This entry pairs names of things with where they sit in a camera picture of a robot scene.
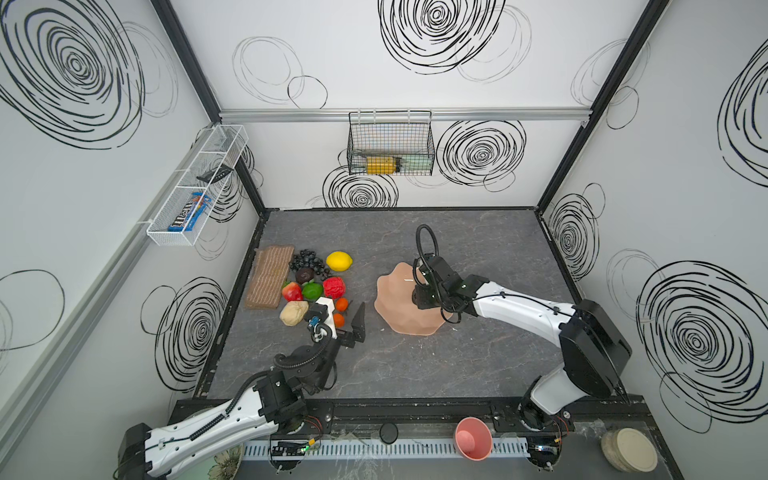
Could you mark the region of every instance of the striped brown cloth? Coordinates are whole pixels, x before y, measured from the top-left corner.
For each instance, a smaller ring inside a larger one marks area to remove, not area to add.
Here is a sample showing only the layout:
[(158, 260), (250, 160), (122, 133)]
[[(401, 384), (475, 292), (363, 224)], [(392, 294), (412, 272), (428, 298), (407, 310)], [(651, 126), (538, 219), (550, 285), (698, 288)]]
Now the striped brown cloth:
[(246, 291), (245, 308), (277, 308), (292, 257), (293, 245), (270, 245), (256, 252), (256, 268)]

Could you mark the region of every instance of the yellow lemon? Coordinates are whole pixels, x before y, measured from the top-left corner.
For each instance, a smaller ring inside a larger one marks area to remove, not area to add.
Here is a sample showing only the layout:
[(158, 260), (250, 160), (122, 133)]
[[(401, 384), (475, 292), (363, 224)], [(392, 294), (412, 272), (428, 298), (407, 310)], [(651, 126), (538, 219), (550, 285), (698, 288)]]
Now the yellow lemon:
[(352, 257), (345, 252), (333, 252), (326, 258), (326, 265), (334, 272), (343, 272), (352, 266)]

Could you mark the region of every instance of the pink cup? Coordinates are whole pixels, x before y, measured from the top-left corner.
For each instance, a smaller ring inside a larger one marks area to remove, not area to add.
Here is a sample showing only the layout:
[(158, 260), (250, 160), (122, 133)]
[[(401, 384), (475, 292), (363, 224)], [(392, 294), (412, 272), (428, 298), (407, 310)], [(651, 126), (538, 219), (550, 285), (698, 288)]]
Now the pink cup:
[(476, 462), (485, 460), (493, 449), (491, 430), (475, 417), (467, 417), (458, 423), (453, 440), (463, 456)]

